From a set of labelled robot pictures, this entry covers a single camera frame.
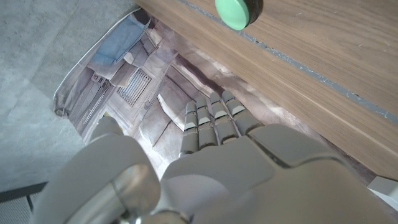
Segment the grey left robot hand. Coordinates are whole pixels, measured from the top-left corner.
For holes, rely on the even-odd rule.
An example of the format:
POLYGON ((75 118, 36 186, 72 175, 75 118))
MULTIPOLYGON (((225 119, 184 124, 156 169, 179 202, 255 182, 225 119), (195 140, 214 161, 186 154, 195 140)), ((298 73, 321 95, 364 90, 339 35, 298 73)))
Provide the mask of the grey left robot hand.
POLYGON ((340 156, 263 125, 230 91, 187 104, 180 154, 158 177, 117 121, 44 187, 33 223, 392 223, 340 156))

